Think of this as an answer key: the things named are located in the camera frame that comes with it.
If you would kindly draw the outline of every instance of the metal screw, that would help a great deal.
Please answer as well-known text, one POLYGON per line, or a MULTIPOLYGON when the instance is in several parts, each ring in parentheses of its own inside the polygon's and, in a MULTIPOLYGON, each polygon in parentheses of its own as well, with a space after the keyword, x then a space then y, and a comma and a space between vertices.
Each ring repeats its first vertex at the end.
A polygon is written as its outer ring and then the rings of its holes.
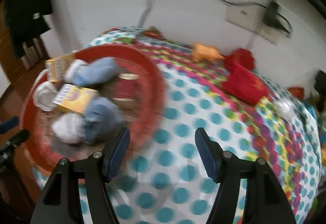
POLYGON ((102 156, 102 153, 100 151, 96 151, 93 153, 94 158, 100 158, 102 156))
POLYGON ((67 158, 62 158, 61 160, 60 160, 60 164, 61 165, 64 165, 64 164, 66 164, 68 162, 68 159, 67 158))
POLYGON ((232 157, 232 152, 226 150, 225 152, 223 152, 223 155, 225 158, 231 158, 232 157))
POLYGON ((264 165, 266 163, 266 161, 263 158, 258 158, 257 162, 261 165, 264 165))

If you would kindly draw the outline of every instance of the blue sock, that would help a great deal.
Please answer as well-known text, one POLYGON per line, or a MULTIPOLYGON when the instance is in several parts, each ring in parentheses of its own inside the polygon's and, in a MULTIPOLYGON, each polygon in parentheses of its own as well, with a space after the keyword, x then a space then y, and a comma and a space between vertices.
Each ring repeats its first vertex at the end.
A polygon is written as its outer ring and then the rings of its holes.
POLYGON ((105 83, 118 73, 119 67, 115 64, 114 58, 105 57, 79 69, 72 79, 72 84, 86 87, 105 83))
POLYGON ((105 97, 94 98, 84 111, 83 127, 86 142, 94 143, 100 136, 108 134, 122 124, 120 109, 105 97))

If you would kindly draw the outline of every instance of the wooden door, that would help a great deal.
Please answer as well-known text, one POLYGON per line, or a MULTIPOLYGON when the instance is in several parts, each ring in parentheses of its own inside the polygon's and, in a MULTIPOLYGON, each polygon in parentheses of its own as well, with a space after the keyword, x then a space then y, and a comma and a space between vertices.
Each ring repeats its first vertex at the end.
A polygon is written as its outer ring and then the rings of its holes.
POLYGON ((27 72, 21 59, 17 59, 12 52, 9 30, 3 19, 3 2, 0 4, 0 64, 12 84, 27 72))

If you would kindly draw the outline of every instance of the rolled sock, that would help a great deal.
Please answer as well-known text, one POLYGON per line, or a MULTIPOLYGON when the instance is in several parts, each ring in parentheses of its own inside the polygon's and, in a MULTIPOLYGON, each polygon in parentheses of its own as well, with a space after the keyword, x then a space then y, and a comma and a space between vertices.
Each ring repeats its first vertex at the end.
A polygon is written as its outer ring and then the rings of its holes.
POLYGON ((84 111, 83 127, 86 142, 92 144, 124 121, 120 109, 105 97, 90 101, 84 111))
POLYGON ((81 59, 75 59, 66 70, 65 76, 63 77, 65 83, 71 84, 76 72, 87 65, 87 62, 81 59))
POLYGON ((119 67, 112 57, 98 59, 87 67, 79 69, 72 79, 72 84, 86 87, 105 83, 119 73, 119 67))
POLYGON ((51 126, 57 138, 67 144, 85 141, 83 117, 76 113, 66 113, 59 117, 51 126))
POLYGON ((53 83, 49 81, 41 83, 33 93, 34 105, 39 107, 43 111, 52 111, 56 107, 56 105, 52 103, 52 101, 57 95, 57 93, 58 91, 53 83))

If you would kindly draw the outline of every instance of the white wall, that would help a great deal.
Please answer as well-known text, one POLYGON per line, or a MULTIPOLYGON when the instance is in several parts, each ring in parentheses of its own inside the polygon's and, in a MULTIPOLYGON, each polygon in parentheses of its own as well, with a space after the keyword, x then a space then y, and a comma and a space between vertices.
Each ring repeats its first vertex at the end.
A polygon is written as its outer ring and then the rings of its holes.
POLYGON ((0 96, 3 95, 5 90, 8 88, 10 82, 7 75, 4 73, 2 66, 0 65, 0 96))
MULTIPOLYGON (((64 52, 81 48, 109 28, 137 25, 145 9, 145 0, 52 1, 64 52)), ((293 25, 293 36, 281 38, 277 46, 257 37, 251 50, 257 70, 282 86, 307 88, 318 69, 326 71, 326 21, 307 0, 277 1, 293 25)), ((225 13, 226 5, 218 0, 154 0, 145 27, 154 25, 166 38, 215 45, 228 54, 245 47, 252 33, 225 22, 225 13)))

